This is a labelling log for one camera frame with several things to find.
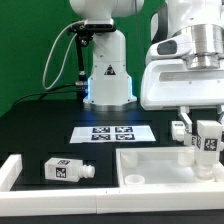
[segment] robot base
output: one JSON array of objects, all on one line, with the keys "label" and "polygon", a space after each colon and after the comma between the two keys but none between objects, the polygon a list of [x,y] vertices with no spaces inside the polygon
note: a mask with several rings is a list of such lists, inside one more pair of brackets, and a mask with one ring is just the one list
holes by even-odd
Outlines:
[{"label": "robot base", "polygon": [[94,111],[124,111],[129,109],[134,109],[137,107],[137,100],[130,101],[130,103],[122,104],[122,105],[97,105],[94,103],[84,102],[84,108],[87,110],[94,110]]}]

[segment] white plastic panel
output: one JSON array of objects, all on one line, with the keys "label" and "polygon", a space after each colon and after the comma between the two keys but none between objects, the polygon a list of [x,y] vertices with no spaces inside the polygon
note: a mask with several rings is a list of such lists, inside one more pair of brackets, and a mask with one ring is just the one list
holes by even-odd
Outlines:
[{"label": "white plastic panel", "polygon": [[146,110],[167,107],[211,107],[224,103],[224,60],[220,69],[186,69],[182,59],[150,63],[141,87],[141,105]]},{"label": "white plastic panel", "polygon": [[21,155],[11,155],[0,169],[0,192],[10,191],[22,170]]}]

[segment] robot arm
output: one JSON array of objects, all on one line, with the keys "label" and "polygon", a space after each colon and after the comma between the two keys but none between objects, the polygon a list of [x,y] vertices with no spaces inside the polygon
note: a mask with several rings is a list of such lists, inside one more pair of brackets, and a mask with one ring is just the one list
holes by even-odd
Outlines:
[{"label": "robot arm", "polygon": [[126,72],[125,37],[116,30],[112,18],[135,14],[143,3],[144,0],[70,0],[73,10],[84,18],[78,39],[82,44],[87,35],[94,43],[88,95],[83,100],[85,107],[118,111],[136,102],[131,77]]},{"label": "robot arm", "polygon": [[140,11],[144,0],[70,0],[73,10],[85,19],[88,28],[112,28],[112,17],[127,17]]}]

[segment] sticker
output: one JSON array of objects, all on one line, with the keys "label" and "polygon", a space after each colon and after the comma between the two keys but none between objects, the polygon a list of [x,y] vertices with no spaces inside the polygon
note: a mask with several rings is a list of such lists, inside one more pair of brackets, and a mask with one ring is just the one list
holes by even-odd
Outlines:
[{"label": "sticker", "polygon": [[110,65],[104,75],[116,75],[112,65]]},{"label": "sticker", "polygon": [[115,132],[124,133],[124,132],[133,132],[132,127],[115,127]]},{"label": "sticker", "polygon": [[110,133],[110,128],[108,127],[93,128],[93,133]]},{"label": "sticker", "polygon": [[201,137],[198,135],[197,138],[197,147],[200,149],[201,148]]},{"label": "sticker", "polygon": [[133,140],[135,140],[135,136],[133,134],[119,134],[119,135],[116,135],[116,140],[118,140],[118,141],[122,141],[122,140],[133,141]]},{"label": "sticker", "polygon": [[66,168],[56,167],[56,177],[57,178],[66,178],[67,177]]},{"label": "sticker", "polygon": [[197,144],[197,136],[192,135],[191,144],[192,145],[196,145]]},{"label": "sticker", "polygon": [[205,147],[204,150],[205,151],[217,151],[218,148],[218,139],[209,139],[206,138],[205,139]]},{"label": "sticker", "polygon": [[58,162],[58,165],[68,165],[69,163],[70,163],[69,160],[60,160],[60,161]]},{"label": "sticker", "polygon": [[92,135],[92,141],[99,141],[99,140],[108,141],[110,139],[111,139],[110,135]]}]

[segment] black cable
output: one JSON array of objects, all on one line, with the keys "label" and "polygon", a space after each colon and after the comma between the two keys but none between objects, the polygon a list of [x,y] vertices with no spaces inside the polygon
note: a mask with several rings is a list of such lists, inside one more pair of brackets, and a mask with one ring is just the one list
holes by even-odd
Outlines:
[{"label": "black cable", "polygon": [[136,33],[138,36],[139,49],[140,49],[140,53],[141,53],[142,60],[144,62],[144,68],[145,68],[146,67],[145,66],[145,55],[144,55],[144,50],[143,50],[143,46],[142,46],[142,42],[141,42],[137,0],[135,0],[135,19],[136,19]]},{"label": "black cable", "polygon": [[64,88],[69,88],[69,87],[74,87],[75,84],[74,83],[70,83],[70,84],[64,84],[64,85],[60,85],[60,86],[56,86],[50,90],[48,90],[46,93],[43,93],[43,95],[39,98],[39,100],[42,100],[45,96],[48,95],[48,93],[53,92],[53,91],[57,91],[59,89],[64,89]]},{"label": "black cable", "polygon": [[30,97],[33,97],[33,96],[41,96],[41,95],[54,95],[54,94],[64,94],[64,93],[78,93],[79,90],[73,90],[73,91],[60,91],[60,92],[49,92],[49,93],[33,93],[33,94],[29,94],[29,95],[26,95],[26,96],[23,96],[21,98],[19,98],[18,100],[16,100],[13,104],[12,104],[12,108],[14,108],[19,102],[21,102],[22,100],[26,99],[26,98],[30,98]]}]

